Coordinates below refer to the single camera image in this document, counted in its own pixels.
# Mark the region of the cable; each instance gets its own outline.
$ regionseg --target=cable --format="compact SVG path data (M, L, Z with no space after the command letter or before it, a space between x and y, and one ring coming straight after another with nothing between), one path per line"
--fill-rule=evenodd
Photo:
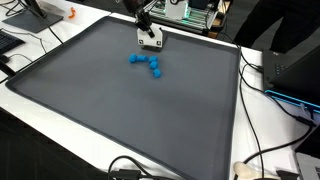
M265 154L265 153L268 153L268 152L271 152L271 151L276 151L276 150L279 150L279 149L282 149L282 148L285 148L285 147L288 147L288 146L291 146L291 145L294 145L300 141L302 141L303 139L305 139L312 131L312 126L309 126L309 129L308 131L303 135L301 136L300 138L294 140L294 141L291 141L289 143L286 143L286 144L283 144L283 145L280 145L280 146L276 146L276 147L273 147L273 148L269 148L269 149L265 149L261 152L256 152L254 153L253 155L251 155L250 157L248 157L246 160L243 161L244 164L247 164L248 162L250 162L252 159L254 159L255 157L257 156L261 156L262 154Z
M248 64L244 65L243 68L242 68L242 72L240 73L241 74L241 79L240 79L240 86L239 86L239 90L240 90L240 97L241 97L241 102L242 102L242 105L243 105L243 108L244 108L244 111L246 113L246 116L248 118L248 121L249 121L249 124L250 124L250 127L252 129L252 132L254 134L254 137L256 139L256 142L257 142L257 146L258 146L258 149L259 149L259 152L261 152L261 146L260 146L260 142L259 142L259 139L258 139L258 136L257 136L257 133L252 125L252 122L251 122L251 119L250 119L250 116L249 116L249 113L248 113L248 110L247 110L247 107L246 107L246 104L244 102L244 98L243 98L243 93L242 93L242 80L244 79L243 78L243 72L245 70L245 68L248 66ZM261 161L261 169L262 169L262 178L264 178L264 163L263 163L263 157L262 157L262 154L260 155L260 161Z
M6 80L8 80L8 77L6 77L4 80L0 81L0 84L2 84L3 82L5 82Z
M127 159L130 160L134 165L136 165L140 171L142 171L145 175L140 176L139 178L149 178L149 179L156 179L156 180L173 180L171 178L167 178L167 177L161 177L161 176L153 176L151 175L148 171L146 171L137 160L135 160L134 158L130 157L130 156L119 156L117 158L115 158L111 164L109 165L109 169L108 169L108 180L111 180L110 178L113 179L113 177L110 176L111 170L112 170L112 166L115 162L117 162L120 159Z
M6 32L11 33L11 34L30 35L30 36L32 36L32 37L34 37L34 38L36 38L36 39L39 39L39 40L40 40L40 44L41 44L41 46L42 46L42 49L43 49L44 53L47 54L47 51L46 51L46 49L45 49L44 46L43 46L42 38L39 38L39 37L37 37L37 36L35 36L35 35L31 34L31 33L12 32L12 31L6 30L6 29L4 29L4 28L0 28L0 31L6 31Z
M305 105L303 103L300 103L300 107L302 109L302 111L304 112L304 114L306 115L307 119L310 121L313 121L313 118L311 118L311 113L310 116L307 114L306 109L308 109L307 107L305 107Z
M12 1L9 1L9 2L6 2L6 3L1 3L0 6L8 5L8 4L14 3L15 1L16 0L12 0Z
M8 16L8 17L16 15L16 14L19 14L19 13L21 13L21 12L23 12L25 10L25 9L20 9L19 11L15 11L14 10L20 4L20 2L18 2L12 8L8 8L8 7L4 6L4 4L1 4L0 6L3 7L3 8L8 9L8 11L6 12L6 16Z
M31 13L34 13L34 14L36 14L38 17L40 17L40 18L43 20L43 22L46 23L46 25L47 25L48 29L50 30L50 32L59 40L59 42L60 42L61 44L64 44L63 41L57 36L57 34L53 32L53 30L52 30L51 27L49 26L48 22L47 22L38 12L36 12L36 11L34 11L33 9L29 8L29 6L27 6L26 4L24 4L21 0L18 0L18 1L26 8L26 10L28 10L28 11L30 11Z
M255 64L251 64L247 61L247 59L244 57L243 53L242 53L242 50L241 50L241 46L238 45L228 34L224 33L224 32L220 32L221 34L224 34L226 37L228 37L231 42L233 44L235 44L237 46L237 48L240 50L240 53L241 53L241 57L242 59L245 61L246 64L248 64L252 69L255 69L256 71L260 72L260 73L263 73L263 67L262 66L258 66L258 65L255 65Z
M243 77L243 72L244 72L244 69L245 69L246 66L248 66L248 64L246 64L246 65L243 67L242 72L239 72L240 75L241 75L241 80L240 80L240 95L241 95L241 100L243 100L243 94L242 94L242 88L241 88L242 83L241 83L241 82L242 82L242 80L244 80L244 82L246 82L245 79L244 79L244 77ZM247 85L248 87L252 88L253 90L256 90L256 91L258 91L258 92L263 93L263 91L261 91L261 90L259 90L259 89L257 89L257 88L253 88L252 86L250 86L250 85L247 84L247 83L246 83L246 85ZM284 108L281 106L281 104L280 104L276 99L274 99L274 98L272 98L272 97L270 97L270 98L281 108L281 110L283 110L283 112L285 112L287 115L293 117L293 118L296 119L297 121L302 122L301 119L300 119L300 117L297 117L297 116L294 116L294 115L290 114L286 109L284 109ZM259 149L259 152L256 152L255 154L253 154L253 155L251 155L250 157L248 157L243 163L247 164L249 161L251 161L253 158L255 158L255 157L257 157L257 156L262 157L262 154L264 154L264 153L271 152L271 151L275 151L275 150L278 150L278 149L282 149L282 148L285 148L285 147L287 147L287 146L290 146L290 145L293 145L293 144L296 144L296 143L300 142L301 140L303 140L304 138L306 138L306 137L310 134L310 132L312 131L312 127L315 126L312 121L310 121L309 123L306 123L306 124L308 124L309 129L308 129L308 131L307 131L303 136L301 136L300 138L298 138L298 139L296 139L296 140L294 140L294 141L291 141L291 142L289 142L289 143L286 143L286 144L283 144L283 145L280 145L280 146L276 146L276 147L273 147L273 148L265 149L265 150L262 150L262 151ZM234 180L237 180L237 179L238 179L238 176L235 175L235 176L234 176Z
M13 54L13 55L9 56L9 59L11 59L13 56L22 56L32 63L32 60L23 54Z

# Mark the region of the black device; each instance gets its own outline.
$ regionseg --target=black device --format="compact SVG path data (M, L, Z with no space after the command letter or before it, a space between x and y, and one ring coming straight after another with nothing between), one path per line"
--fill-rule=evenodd
M209 3L209 0L190 0L189 6L192 8L204 10L204 9L206 9L208 3Z
M60 15L45 12L40 9L36 0L25 0L26 4L21 0L19 1L21 4L25 5L28 10L4 20L4 23L32 33L38 33L63 19Z
M23 44L19 38L16 38L8 33L0 31L0 55L10 51L11 49Z
M299 60L264 51L263 66L266 94L320 113L320 46Z
M295 150L303 180L320 179L320 127L318 126Z

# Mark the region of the desk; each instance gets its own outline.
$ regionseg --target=desk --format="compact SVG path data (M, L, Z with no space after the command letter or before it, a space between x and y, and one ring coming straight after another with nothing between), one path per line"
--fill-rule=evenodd
M85 27L94 23L95 20L106 16L110 13L87 8L81 5L70 4L63 1L57 1L60 7L64 9L70 8L70 6L76 9L81 9L81 14L90 13L90 19L81 18L78 22L84 22L84 25L77 24L72 21L62 21L53 26L53 30L57 33L62 40L67 40L73 37ZM4 19L4 13L6 10L0 8L0 18ZM133 18L123 16L120 14L111 14L110 16L119 19L124 19L128 21L134 21ZM16 29L10 26L1 24L1 27L5 27L8 30L21 32L22 30ZM173 28L163 27L163 29L179 34L183 34L186 37L195 37L205 41L210 41L212 43L218 43L226 46L233 46L228 43L213 40L210 38L202 37L199 35L194 35L191 33L183 32ZM45 30L37 36L43 37L47 41L46 47L48 50L53 49L58 45L58 41L55 41L54 37L51 36L48 30ZM24 40L28 42L26 45L16 48L10 52L8 55L20 53L30 56L32 60L36 60L38 57L43 55L40 43L38 40L34 40L30 37L23 37ZM243 49L243 54L247 60L251 63L261 64L261 53L251 49ZM15 70L24 67L27 61L23 59L14 59L9 64ZM245 72L245 78L248 83L261 88L261 75L252 69L247 68ZM243 89L245 101L248 107L249 114L252 118L253 126L256 129L258 137L261 141L262 149L274 147L289 141L292 141L296 137L301 136L307 131L307 127L296 123L292 118L284 114L272 101L268 100L266 97L260 95L257 92L244 86ZM58 115L55 112L49 111L48 109L33 103L23 97L16 95L15 93L9 91L5 84L0 84L0 106L21 119L28 125L32 126L39 132L48 136L55 142L64 146L66 149L70 150L77 156L86 160L93 166L107 171L110 162L120 155L128 155L139 162L147 166L147 170L154 175L163 175L167 177L172 177L175 179L181 179L176 174L170 172L159 164L156 164L149 159L123 147L115 142L101 136L90 129L87 129L79 124ZM299 108L290 105L285 105L291 113L302 114ZM232 154L231 154L231 164L236 161L242 161L249 155L257 151L257 145L255 143L253 133L250 129L247 118L244 114L243 106L240 101L240 97L237 100L236 116L233 131L233 144L232 144ZM279 150L277 152L271 152L264 155L265 168L267 172L274 173L276 169L281 168L285 170L290 170L296 172L296 165L293 158L293 151L291 147ZM259 159L253 160L250 165L252 167L257 167L259 169L260 162ZM128 161L119 161L115 164L116 167L121 168L134 168L134 165ZM230 179L233 178L233 171L230 170Z

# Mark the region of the orange object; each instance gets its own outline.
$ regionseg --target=orange object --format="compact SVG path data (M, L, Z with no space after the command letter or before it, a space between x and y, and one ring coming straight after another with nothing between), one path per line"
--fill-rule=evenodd
M70 10L71 10L71 13L72 13L72 14L71 14L70 16L68 16L68 18L69 18L69 19L72 19L72 18L74 18L74 17L76 16L76 10L74 10L73 7L71 7Z

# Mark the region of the electronics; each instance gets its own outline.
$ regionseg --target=electronics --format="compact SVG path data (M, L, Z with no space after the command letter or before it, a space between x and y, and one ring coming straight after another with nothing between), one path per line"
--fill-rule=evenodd
M175 20L188 18L190 10L188 0L166 0L165 15L167 18Z
M302 103L308 110L320 113L320 46L298 61L289 55L264 51L263 66L266 94L296 106Z
M296 149L301 180L320 179L320 128L317 127Z
M205 10L209 0L189 0L189 6L196 9Z
M11 49L23 44L21 39L18 39L10 34L0 31L0 55Z
M197 9L192 6L186 7L184 5L186 0L178 1L178 4L173 6L165 2L158 2L153 6L152 3L148 7L152 22L163 24L166 26L174 27L177 29L189 31L196 34L208 34L210 30L221 31L226 23L226 14L220 13L219 9L222 8L222 0L216 0L214 3L206 4L206 9ZM221 19L220 25L212 26L216 18Z
M63 19L62 16L41 10L36 0L25 0L25 2L31 12L25 10L3 22L32 33L38 33Z

